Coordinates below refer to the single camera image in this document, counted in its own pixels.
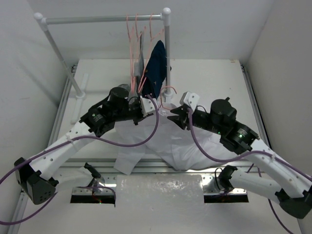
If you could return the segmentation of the dark navy garment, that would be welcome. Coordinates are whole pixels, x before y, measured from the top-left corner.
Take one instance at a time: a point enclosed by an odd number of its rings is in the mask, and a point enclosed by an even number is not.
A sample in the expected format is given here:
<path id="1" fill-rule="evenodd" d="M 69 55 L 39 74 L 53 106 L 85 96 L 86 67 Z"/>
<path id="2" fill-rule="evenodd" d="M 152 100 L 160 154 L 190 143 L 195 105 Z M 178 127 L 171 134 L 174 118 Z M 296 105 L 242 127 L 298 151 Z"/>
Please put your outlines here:
<path id="1" fill-rule="evenodd" d="M 143 80 L 142 95 L 150 95 L 158 99 L 160 89 L 167 76 L 167 58 L 164 43 L 159 40 L 152 50 L 151 57 L 147 63 Z"/>

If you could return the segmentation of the grey shirt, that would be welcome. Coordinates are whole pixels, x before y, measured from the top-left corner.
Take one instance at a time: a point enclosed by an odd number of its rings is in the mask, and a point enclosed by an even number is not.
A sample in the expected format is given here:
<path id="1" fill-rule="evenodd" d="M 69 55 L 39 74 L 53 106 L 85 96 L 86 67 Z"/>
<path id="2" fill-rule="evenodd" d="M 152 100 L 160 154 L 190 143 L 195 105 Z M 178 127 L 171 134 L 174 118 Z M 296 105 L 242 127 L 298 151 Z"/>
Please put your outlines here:
<path id="1" fill-rule="evenodd" d="M 144 48 L 144 30 L 137 34 L 137 38 L 133 33 L 129 34 L 129 49 L 130 49 L 130 83 L 121 84 L 120 87 L 129 92 L 128 99 L 141 95 L 143 86 L 143 72 L 146 68 L 143 56 Z"/>

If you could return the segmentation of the white shirt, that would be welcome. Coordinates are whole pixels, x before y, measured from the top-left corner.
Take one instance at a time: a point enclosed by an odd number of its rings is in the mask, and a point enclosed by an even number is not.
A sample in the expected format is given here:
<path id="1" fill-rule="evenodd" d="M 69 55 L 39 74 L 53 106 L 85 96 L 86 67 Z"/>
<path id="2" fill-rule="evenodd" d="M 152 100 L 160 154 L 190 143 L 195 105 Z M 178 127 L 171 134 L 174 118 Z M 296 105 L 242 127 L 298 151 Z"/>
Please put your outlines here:
<path id="1" fill-rule="evenodd" d="M 129 175 L 137 163 L 144 157 L 158 156 L 175 170 L 202 170 L 219 166 L 219 162 L 208 159 L 198 149 L 192 135 L 182 130 L 175 123 L 167 119 L 170 110 L 176 106 L 165 103 L 159 110 L 159 124 L 156 133 L 145 144 L 137 147 L 120 147 L 114 168 Z M 137 126 L 131 120 L 115 124 L 115 130 L 121 144 L 136 144 L 145 140 L 155 129 L 156 117 L 151 116 L 141 121 Z"/>

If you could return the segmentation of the aluminium frame rail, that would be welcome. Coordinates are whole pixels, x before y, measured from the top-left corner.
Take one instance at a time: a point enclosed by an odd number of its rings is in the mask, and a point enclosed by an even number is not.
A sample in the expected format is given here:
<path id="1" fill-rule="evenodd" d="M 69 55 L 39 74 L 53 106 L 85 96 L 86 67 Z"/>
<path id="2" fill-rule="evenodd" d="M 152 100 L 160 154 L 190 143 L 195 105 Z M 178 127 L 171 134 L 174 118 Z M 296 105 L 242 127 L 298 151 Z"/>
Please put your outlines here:
<path id="1" fill-rule="evenodd" d="M 200 95 L 200 106 L 213 99 L 230 97 L 239 120 L 262 132 L 258 124 L 244 67 L 238 60 L 176 59 L 172 65 L 172 85 L 179 94 L 193 90 Z M 189 192 L 156 192 L 152 199 L 139 201 L 134 190 L 119 191 L 117 204 L 71 203 L 75 196 L 89 196 L 87 189 L 60 192 L 49 204 L 34 205 L 22 194 L 14 219 L 25 219 L 9 228 L 11 234 L 284 234 L 301 232 L 297 220 L 277 205 L 242 189 L 230 197 L 246 196 L 248 202 L 205 203 L 211 193 L 212 168 L 180 172 L 150 151 L 133 168 L 130 185 L 155 187 L 156 180 L 176 178 L 187 183 Z"/>

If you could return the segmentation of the white clothes rack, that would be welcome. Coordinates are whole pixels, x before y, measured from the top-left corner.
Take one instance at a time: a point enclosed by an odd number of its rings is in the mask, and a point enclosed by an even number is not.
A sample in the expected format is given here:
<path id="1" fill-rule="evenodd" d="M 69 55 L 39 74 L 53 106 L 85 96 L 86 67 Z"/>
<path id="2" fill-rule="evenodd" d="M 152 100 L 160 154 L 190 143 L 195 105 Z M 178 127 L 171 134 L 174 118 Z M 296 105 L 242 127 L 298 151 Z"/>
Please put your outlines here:
<path id="1" fill-rule="evenodd" d="M 152 50 L 158 40 L 164 42 L 167 58 L 167 76 L 166 85 L 170 85 L 171 65 L 170 65 L 170 26 L 171 26 L 171 10 L 168 7 L 163 8 L 159 14 L 152 16 L 152 33 L 155 35 L 161 29 L 164 30 L 162 37 L 158 36 L 153 40 Z M 138 14 L 137 29 L 138 33 L 144 28 L 144 61 L 148 56 L 148 47 L 150 42 L 149 35 L 149 19 L 150 14 Z M 135 23 L 136 15 L 129 15 L 129 29 L 132 29 Z M 91 69 L 83 70 L 82 64 L 91 60 L 103 60 L 104 78 L 109 84 L 117 84 L 118 82 L 130 83 L 130 53 L 129 41 L 126 27 L 126 15 L 123 16 L 99 16 L 99 17 L 65 17 L 65 18 L 46 18 L 41 13 L 35 13 L 34 19 L 39 25 L 40 29 L 47 38 L 52 50 L 59 59 L 65 73 L 71 83 L 70 101 L 73 105 L 69 111 L 70 122 L 75 124 L 80 116 L 82 110 L 86 107 L 87 101 L 99 97 L 99 95 L 92 95 L 91 89 L 95 87 L 95 82 L 99 80 L 99 76 L 92 75 Z M 68 29 L 71 33 L 78 30 L 78 35 L 82 34 L 82 29 L 89 33 L 90 37 L 104 36 L 108 37 L 108 33 L 104 32 L 104 27 L 107 26 L 111 30 L 114 26 L 121 30 L 121 35 L 116 42 L 109 39 L 108 42 L 100 42 L 96 40 L 94 47 L 78 48 L 76 56 L 63 56 L 58 48 L 49 27 L 60 26 L 63 30 Z"/>

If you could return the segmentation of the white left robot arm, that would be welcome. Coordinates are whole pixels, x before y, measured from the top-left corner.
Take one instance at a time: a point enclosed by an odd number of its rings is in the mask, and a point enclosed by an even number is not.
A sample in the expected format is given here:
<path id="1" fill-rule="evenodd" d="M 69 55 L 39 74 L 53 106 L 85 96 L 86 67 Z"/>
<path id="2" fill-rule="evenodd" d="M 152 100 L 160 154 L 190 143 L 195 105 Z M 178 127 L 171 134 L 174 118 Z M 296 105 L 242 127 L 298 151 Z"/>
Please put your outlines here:
<path id="1" fill-rule="evenodd" d="M 143 120 L 140 97 L 129 97 L 123 87 L 114 87 L 109 95 L 91 106 L 72 129 L 46 148 L 42 156 L 27 162 L 24 158 L 15 161 L 16 177 L 35 205 L 48 200 L 59 188 L 61 179 L 56 175 L 59 167 L 96 137 L 112 130 L 116 122 Z"/>

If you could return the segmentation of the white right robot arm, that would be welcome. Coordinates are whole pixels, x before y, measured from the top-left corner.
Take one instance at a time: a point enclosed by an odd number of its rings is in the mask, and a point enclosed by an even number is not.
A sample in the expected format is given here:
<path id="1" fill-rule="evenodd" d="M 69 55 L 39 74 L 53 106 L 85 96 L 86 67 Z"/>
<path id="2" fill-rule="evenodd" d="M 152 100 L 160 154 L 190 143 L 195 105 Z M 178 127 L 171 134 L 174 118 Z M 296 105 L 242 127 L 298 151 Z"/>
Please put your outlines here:
<path id="1" fill-rule="evenodd" d="M 246 189 L 277 203 L 289 215 L 303 219 L 312 210 L 312 179 L 287 163 L 259 135 L 236 120 L 237 110 L 229 99 L 217 99 L 210 112 L 198 110 L 191 102 L 183 102 L 170 111 L 168 119 L 193 135 L 194 127 L 220 135 L 220 143 L 237 155 L 234 160 L 245 158 L 264 171 L 270 178 L 250 175 L 227 165 L 216 179 L 219 189 L 230 191 Z"/>

